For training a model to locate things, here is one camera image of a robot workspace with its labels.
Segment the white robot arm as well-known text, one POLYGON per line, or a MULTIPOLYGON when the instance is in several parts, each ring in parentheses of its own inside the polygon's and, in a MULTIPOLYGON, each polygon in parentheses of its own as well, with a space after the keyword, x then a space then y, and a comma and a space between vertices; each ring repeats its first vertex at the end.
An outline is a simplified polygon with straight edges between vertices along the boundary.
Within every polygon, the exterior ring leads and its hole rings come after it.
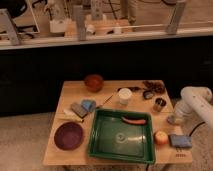
POLYGON ((213 94, 207 87, 184 87, 181 100, 175 104, 173 122, 181 124, 187 116, 195 111, 213 129, 213 94))

